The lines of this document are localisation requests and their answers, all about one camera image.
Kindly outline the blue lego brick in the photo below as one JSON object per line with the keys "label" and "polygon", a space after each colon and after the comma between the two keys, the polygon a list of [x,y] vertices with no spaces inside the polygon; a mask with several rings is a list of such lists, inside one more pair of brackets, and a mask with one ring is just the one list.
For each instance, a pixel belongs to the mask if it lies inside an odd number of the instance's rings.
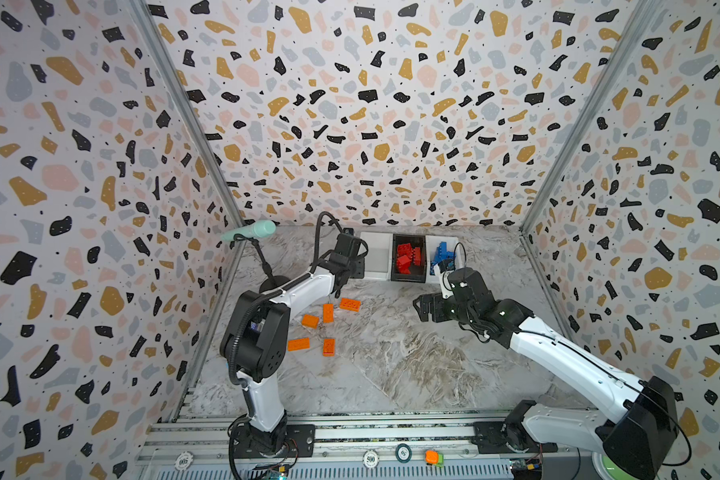
{"label": "blue lego brick", "polygon": [[448,250],[446,242],[440,242],[435,251],[435,260],[437,262],[442,261],[450,256],[451,252]]}
{"label": "blue lego brick", "polygon": [[430,265],[430,275],[439,278],[447,270],[449,262],[448,258],[435,258]]}

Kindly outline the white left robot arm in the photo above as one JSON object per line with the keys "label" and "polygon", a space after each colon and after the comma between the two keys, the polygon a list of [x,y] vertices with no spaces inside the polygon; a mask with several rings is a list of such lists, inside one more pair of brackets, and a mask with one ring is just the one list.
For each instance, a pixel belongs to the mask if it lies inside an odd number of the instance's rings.
{"label": "white left robot arm", "polygon": [[229,380],[241,388],[250,427],[262,434],[284,428],[276,372],[288,346],[289,324],[321,299],[339,297],[369,253],[360,237],[341,232],[335,247],[320,254],[300,276],[262,292],[243,292],[220,343]]}

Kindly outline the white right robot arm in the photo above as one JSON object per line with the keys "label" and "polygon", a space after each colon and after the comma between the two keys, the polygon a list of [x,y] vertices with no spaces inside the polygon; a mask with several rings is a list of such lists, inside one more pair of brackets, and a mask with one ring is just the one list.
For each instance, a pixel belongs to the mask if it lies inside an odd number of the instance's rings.
{"label": "white right robot arm", "polygon": [[591,404],[590,410],[520,402],[492,443],[527,452],[567,445],[609,460],[634,479],[654,479],[682,430],[674,391],[657,376],[643,380],[597,358],[552,329],[531,309],[496,299],[481,274],[464,267],[445,274],[437,293],[413,303],[423,322],[454,321],[483,343],[540,364]]}

